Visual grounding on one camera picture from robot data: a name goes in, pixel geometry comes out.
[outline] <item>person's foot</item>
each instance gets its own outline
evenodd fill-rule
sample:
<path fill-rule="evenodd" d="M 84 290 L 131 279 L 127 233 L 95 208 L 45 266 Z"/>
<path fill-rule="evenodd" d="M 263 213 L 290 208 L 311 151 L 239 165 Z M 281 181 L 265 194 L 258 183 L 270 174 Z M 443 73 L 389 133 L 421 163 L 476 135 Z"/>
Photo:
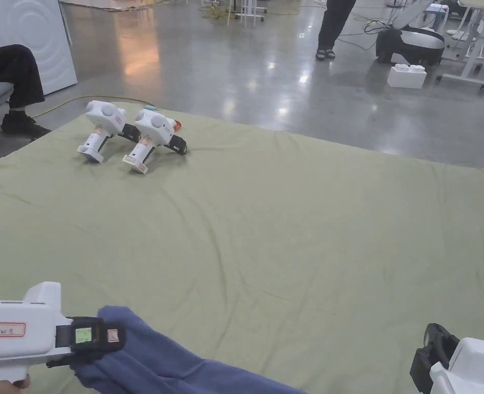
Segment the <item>person's foot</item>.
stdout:
<path fill-rule="evenodd" d="M 24 111 L 8 112 L 3 118 L 1 129 L 7 134 L 26 135 L 32 139 L 39 138 L 50 132 L 50 130 L 38 125 Z"/>
<path fill-rule="evenodd" d="M 335 53 L 333 52 L 333 49 L 317 49 L 316 50 L 316 55 L 315 59 L 318 61 L 323 62 L 326 59 L 334 59 L 335 58 Z"/>

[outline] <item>sticker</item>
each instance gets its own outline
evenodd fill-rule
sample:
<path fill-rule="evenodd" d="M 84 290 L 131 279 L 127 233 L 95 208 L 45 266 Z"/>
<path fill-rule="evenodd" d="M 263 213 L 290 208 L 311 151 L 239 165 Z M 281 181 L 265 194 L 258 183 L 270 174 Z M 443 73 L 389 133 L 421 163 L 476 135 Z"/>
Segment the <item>sticker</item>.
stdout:
<path fill-rule="evenodd" d="M 75 329 L 75 343 L 83 344 L 85 342 L 92 342 L 91 328 L 76 328 Z"/>
<path fill-rule="evenodd" d="M 110 344 L 113 342 L 119 342 L 118 330 L 107 330 L 107 341 Z"/>
<path fill-rule="evenodd" d="M 26 323 L 0 323 L 0 338 L 22 338 L 25 332 Z"/>
<path fill-rule="evenodd" d="M 150 141 L 151 141 L 151 139 L 149 137 L 145 136 L 145 137 L 143 137 L 143 138 L 140 139 L 140 142 L 139 143 L 141 145 L 148 146 L 150 144 Z"/>

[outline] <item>concrete floor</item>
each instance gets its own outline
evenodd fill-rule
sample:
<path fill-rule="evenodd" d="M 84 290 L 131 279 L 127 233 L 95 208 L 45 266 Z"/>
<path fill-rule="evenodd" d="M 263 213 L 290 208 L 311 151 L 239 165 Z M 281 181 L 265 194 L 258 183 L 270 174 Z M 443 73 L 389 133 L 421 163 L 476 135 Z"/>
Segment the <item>concrete floor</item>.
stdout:
<path fill-rule="evenodd" d="M 134 12 L 65 5 L 78 85 L 29 108 L 38 114 L 82 95 L 120 95 L 160 108 L 286 130 L 336 143 L 484 168 L 484 95 L 474 85 L 391 88 L 389 66 L 337 42 L 336 60 L 314 60 L 324 9 L 312 0 L 270 0 L 264 23 L 229 27 L 201 18 L 183 0 Z M 357 0 L 354 12 L 389 17 L 382 0 Z M 350 17 L 344 34 L 362 31 Z M 375 36 L 342 39 L 369 47 Z M 459 73 L 442 62 L 434 72 Z M 89 98 L 38 118 L 56 128 L 84 112 Z M 0 109 L 0 120 L 5 108 Z M 27 141 L 0 137 L 0 156 Z"/>

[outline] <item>blue fabric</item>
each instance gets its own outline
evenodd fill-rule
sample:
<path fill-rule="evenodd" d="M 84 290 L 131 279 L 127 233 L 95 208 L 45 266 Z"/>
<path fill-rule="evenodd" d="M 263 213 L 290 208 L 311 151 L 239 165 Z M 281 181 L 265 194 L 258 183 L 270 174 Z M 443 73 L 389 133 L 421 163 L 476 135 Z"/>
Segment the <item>blue fabric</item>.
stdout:
<path fill-rule="evenodd" d="M 102 394 L 300 394 L 260 375 L 205 360 L 153 329 L 129 308 L 106 306 L 98 317 L 127 330 L 123 350 L 72 365 L 85 387 Z"/>

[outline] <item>mattress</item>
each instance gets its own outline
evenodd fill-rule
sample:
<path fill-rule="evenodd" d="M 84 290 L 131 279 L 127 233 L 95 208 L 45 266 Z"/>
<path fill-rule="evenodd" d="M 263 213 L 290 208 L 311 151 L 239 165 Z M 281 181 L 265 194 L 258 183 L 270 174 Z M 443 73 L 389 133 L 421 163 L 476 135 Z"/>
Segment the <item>mattress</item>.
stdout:
<path fill-rule="evenodd" d="M 140 105 L 117 103 L 128 122 Z M 162 111 L 189 152 L 146 175 L 76 152 L 85 116 L 0 159 L 0 300 L 61 282 L 204 358 L 315 394 L 417 392 L 427 323 L 484 339 L 484 170 Z M 81 393 L 67 367 L 33 393 Z"/>

